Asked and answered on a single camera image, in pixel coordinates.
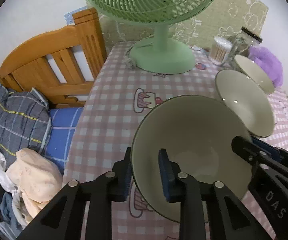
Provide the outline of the cotton swab container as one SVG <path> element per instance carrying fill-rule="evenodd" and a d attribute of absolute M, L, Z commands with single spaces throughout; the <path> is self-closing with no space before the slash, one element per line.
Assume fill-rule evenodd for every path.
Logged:
<path fill-rule="evenodd" d="M 220 66 L 225 63 L 230 51 L 232 50 L 232 42 L 226 38 L 215 36 L 209 53 L 209 60 Z"/>

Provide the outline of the green desk fan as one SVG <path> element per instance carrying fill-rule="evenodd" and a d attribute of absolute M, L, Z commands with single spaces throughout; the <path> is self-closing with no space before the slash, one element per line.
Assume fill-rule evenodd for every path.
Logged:
<path fill-rule="evenodd" d="M 88 0 L 98 11 L 127 24 L 154 28 L 154 35 L 133 45 L 129 63 L 157 74 L 181 74 L 195 65 L 188 46 L 168 36 L 169 27 L 191 19 L 213 0 Z"/>

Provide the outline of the grey floral bowl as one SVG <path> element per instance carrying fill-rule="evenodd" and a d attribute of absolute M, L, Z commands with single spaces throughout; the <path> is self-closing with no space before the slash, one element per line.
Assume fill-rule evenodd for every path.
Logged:
<path fill-rule="evenodd" d="M 216 74 L 215 85 L 220 100 L 238 115 L 252 135 L 259 138 L 272 135 L 273 109 L 255 81 L 243 73 L 223 69 Z"/>
<path fill-rule="evenodd" d="M 250 134 L 240 118 L 223 103 L 204 96 L 183 95 L 164 101 L 141 121 L 131 147 L 135 184 L 149 206 L 179 222 L 180 205 L 164 197 L 158 153 L 196 180 L 222 181 L 239 199 L 251 180 L 250 165 L 232 151 L 232 139 Z"/>
<path fill-rule="evenodd" d="M 269 95 L 275 92 L 275 87 L 269 76 L 254 61 L 248 57 L 236 55 L 233 59 L 233 63 L 238 71 L 242 72 L 256 82 L 265 92 L 265 94 Z"/>

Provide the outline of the white plastic bag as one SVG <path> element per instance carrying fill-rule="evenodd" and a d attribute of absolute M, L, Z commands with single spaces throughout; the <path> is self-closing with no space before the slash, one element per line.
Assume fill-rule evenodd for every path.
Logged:
<path fill-rule="evenodd" d="M 4 155 L 0 152 L 0 185 L 1 187 L 12 196 L 17 192 L 16 185 L 11 181 L 11 179 L 6 174 L 6 159 Z"/>

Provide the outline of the pink checkered tablecloth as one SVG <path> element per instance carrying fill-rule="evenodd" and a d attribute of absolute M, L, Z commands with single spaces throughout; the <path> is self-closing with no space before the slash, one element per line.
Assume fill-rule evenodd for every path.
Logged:
<path fill-rule="evenodd" d="M 162 75 L 131 69 L 124 62 L 132 42 L 116 44 L 92 87 L 74 132 L 63 185 L 71 180 L 92 181 L 124 158 L 142 119 L 158 103 L 184 94 L 215 98 L 215 76 L 222 70 L 212 64 L 200 48 L 191 71 Z M 275 116 L 274 132 L 262 139 L 288 150 L 288 99 L 281 88 L 268 96 Z M 130 199 L 112 205 L 113 239 L 177 239 L 179 224 L 155 213 L 134 183 Z"/>

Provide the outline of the grey plaid pillow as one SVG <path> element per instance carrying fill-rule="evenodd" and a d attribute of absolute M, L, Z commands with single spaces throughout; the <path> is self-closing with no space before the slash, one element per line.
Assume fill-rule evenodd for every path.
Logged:
<path fill-rule="evenodd" d="M 51 128 L 48 100 L 36 88 L 16 92 L 0 87 L 0 152 L 6 159 L 6 167 L 23 148 L 43 154 Z"/>

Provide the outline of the purple plush toy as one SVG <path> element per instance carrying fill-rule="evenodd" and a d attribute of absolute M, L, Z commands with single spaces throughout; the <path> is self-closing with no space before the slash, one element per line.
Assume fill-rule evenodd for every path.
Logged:
<path fill-rule="evenodd" d="M 283 85 L 282 63 L 268 48 L 250 46 L 248 58 L 265 71 L 274 87 L 281 87 Z"/>

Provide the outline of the peach cloth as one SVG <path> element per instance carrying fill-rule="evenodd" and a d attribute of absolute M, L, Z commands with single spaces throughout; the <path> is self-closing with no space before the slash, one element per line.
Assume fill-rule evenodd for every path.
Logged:
<path fill-rule="evenodd" d="M 23 148 L 6 174 L 16 185 L 32 218 L 61 190 L 63 177 L 58 167 L 34 150 Z"/>

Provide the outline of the glass jar black lid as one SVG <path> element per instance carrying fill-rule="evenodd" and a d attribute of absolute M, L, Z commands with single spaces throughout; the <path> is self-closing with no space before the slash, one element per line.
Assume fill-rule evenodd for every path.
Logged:
<path fill-rule="evenodd" d="M 229 60 L 233 60 L 235 55 L 249 56 L 249 48 L 259 46 L 263 39 L 246 27 L 241 27 L 241 31 L 235 36 Z"/>

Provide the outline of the blue plaid bedsheet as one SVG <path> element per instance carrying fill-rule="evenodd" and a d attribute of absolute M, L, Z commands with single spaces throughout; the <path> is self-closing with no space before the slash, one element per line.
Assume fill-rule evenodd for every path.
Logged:
<path fill-rule="evenodd" d="M 59 108 L 49 111 L 52 119 L 50 138 L 43 156 L 53 162 L 64 174 L 72 138 L 83 108 Z"/>

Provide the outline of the wooden bed headboard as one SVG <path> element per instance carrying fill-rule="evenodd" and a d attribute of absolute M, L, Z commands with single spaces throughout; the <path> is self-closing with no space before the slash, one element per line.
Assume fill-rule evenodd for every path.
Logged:
<path fill-rule="evenodd" d="M 56 108 L 83 107 L 107 58 L 98 12 L 72 15 L 73 25 L 34 36 L 0 65 L 0 83 L 17 92 L 39 90 Z"/>

